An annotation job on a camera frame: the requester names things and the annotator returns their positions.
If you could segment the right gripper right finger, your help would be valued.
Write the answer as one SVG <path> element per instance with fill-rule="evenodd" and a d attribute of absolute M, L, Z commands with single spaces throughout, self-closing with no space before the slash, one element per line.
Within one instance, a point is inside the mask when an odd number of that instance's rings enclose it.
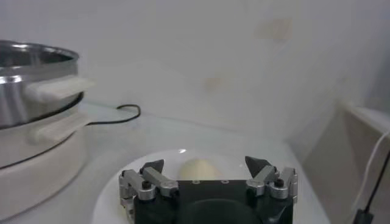
<path fill-rule="evenodd" d="M 246 180 L 246 186 L 256 197 L 267 192 L 276 200 L 297 200 L 298 173 L 294 168 L 284 167 L 279 171 L 267 160 L 251 156 L 245 156 L 245 163 L 252 176 Z"/>

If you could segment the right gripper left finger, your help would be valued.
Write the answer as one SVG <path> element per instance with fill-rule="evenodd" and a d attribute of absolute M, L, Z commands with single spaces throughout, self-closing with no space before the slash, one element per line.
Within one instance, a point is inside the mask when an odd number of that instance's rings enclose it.
<path fill-rule="evenodd" d="M 121 201 L 131 201 L 137 197 L 141 201 L 152 201 L 157 194 L 166 198 L 176 198 L 179 183 L 162 174 L 164 160 L 148 162 L 137 172 L 123 170 L 119 175 L 119 197 Z"/>

